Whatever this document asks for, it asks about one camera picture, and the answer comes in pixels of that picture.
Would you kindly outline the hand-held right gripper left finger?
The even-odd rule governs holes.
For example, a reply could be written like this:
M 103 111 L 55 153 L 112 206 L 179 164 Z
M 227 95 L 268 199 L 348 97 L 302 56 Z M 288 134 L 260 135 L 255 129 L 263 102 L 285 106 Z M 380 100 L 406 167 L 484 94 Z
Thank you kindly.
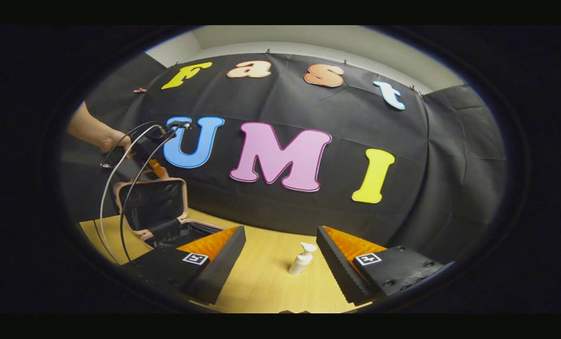
M 233 227 L 181 246 L 159 245 L 121 269 L 170 298 L 214 304 L 245 242 L 244 226 Z

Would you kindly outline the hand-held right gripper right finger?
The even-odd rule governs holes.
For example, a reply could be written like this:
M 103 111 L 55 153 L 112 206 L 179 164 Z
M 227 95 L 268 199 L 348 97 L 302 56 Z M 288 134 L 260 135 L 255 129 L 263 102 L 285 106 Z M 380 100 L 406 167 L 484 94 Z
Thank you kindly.
M 318 227 L 316 241 L 345 300 L 356 306 L 387 299 L 449 267 L 404 245 L 386 248 L 328 226 Z

